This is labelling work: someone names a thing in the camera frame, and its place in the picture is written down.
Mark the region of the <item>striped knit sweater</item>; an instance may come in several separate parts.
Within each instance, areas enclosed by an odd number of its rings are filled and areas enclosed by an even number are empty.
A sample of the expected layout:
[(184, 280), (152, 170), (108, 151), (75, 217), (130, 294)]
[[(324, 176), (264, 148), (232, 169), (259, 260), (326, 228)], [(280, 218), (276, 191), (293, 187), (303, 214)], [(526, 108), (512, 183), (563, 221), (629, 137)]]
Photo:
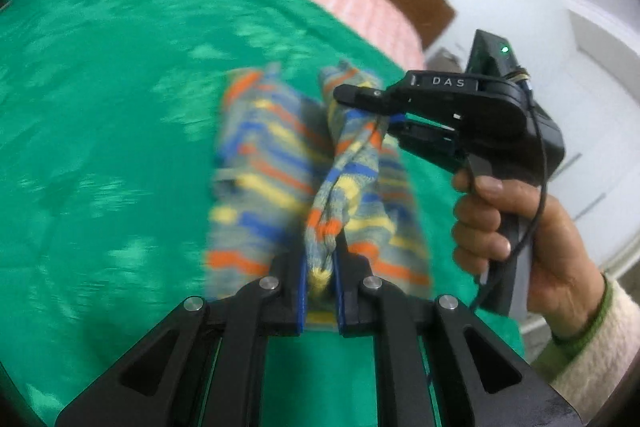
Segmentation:
[(350, 253), (406, 294), (430, 295), (418, 206), (383, 117), (337, 103), (337, 87), (379, 88), (378, 77), (341, 62), (321, 69), (315, 98), (280, 68), (229, 72), (213, 181), (206, 294), (220, 300), (300, 249), (311, 321), (329, 323), (333, 249)]

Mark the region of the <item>cream right fleece sleeve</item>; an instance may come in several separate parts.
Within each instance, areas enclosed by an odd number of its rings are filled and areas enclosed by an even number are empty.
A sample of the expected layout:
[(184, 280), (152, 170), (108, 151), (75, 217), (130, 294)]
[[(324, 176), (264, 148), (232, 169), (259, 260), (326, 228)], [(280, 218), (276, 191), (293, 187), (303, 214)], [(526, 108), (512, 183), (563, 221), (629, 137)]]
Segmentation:
[(570, 339), (552, 337), (532, 366), (583, 421), (612, 401), (639, 354), (639, 306), (610, 279), (588, 326)]

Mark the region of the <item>green bed cover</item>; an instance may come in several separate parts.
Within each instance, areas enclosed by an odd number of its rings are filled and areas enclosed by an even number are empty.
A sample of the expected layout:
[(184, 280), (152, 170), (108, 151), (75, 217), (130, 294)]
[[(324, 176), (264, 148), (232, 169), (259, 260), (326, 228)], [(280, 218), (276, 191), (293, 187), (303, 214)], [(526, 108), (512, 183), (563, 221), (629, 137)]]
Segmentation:
[[(30, 421), (66, 405), (190, 296), (205, 254), (221, 101), (235, 69), (276, 64), (319, 95), (321, 69), (409, 70), (310, 0), (10, 0), (1, 13), (1, 393)], [(449, 172), (399, 148), (432, 289), (517, 354), (518, 326), (451, 258)], [(370, 336), (306, 312), (267, 339), (256, 426), (378, 425)]]

